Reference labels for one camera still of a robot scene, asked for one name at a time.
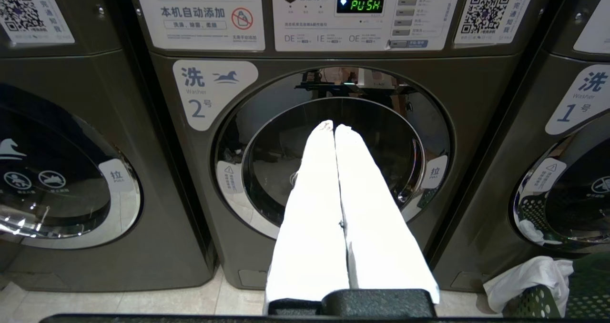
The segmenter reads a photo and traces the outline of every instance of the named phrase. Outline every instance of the washer door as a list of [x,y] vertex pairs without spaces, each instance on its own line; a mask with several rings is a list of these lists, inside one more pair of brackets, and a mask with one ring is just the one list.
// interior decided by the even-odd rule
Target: washer door
[[0,84],[0,238],[51,249],[112,241],[135,223],[130,165],[85,121]]
[[381,71],[315,69],[257,91],[219,130],[218,188],[244,223],[277,238],[307,137],[328,119],[362,136],[406,221],[434,197],[450,149],[431,97]]
[[610,251],[610,114],[562,139],[527,171],[512,216],[548,249]]

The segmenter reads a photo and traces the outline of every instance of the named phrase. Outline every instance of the floor tile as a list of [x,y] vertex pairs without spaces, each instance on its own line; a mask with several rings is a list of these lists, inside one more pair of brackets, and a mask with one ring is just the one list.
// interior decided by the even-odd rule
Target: floor tile
[[224,274],[222,269],[218,269],[214,279],[197,288],[126,292],[116,312],[214,314],[218,291],[223,280]]
[[38,323],[58,313],[113,313],[122,293],[28,292],[11,323]]
[[485,294],[440,291],[440,304],[435,305],[439,317],[502,317],[488,306]]
[[9,283],[0,291],[0,322],[8,322],[28,294],[19,286]]
[[265,291],[240,290],[223,279],[215,313],[260,316],[264,303]]

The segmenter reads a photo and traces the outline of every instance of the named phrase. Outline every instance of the dark gray machine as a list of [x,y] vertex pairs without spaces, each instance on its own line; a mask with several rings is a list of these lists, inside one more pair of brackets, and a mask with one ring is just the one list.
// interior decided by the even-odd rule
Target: dark gray machine
[[610,0],[564,0],[433,257],[445,290],[610,251]]
[[326,119],[363,136],[429,249],[547,0],[133,3],[224,274],[260,289]]
[[213,275],[119,17],[113,0],[0,0],[0,272],[26,290]]

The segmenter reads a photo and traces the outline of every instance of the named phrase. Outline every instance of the laundry basket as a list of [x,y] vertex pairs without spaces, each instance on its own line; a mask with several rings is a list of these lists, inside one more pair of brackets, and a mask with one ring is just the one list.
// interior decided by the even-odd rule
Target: laundry basket
[[[610,253],[585,256],[573,263],[566,318],[610,319]],[[559,318],[559,311],[547,286],[525,290],[507,316]]]

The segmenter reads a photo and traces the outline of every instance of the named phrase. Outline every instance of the qr code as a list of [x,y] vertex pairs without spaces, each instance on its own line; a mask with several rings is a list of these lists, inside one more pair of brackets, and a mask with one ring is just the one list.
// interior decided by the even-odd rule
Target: qr code
[[9,31],[47,31],[32,0],[0,0],[0,19]]
[[510,0],[470,0],[462,34],[494,34]]

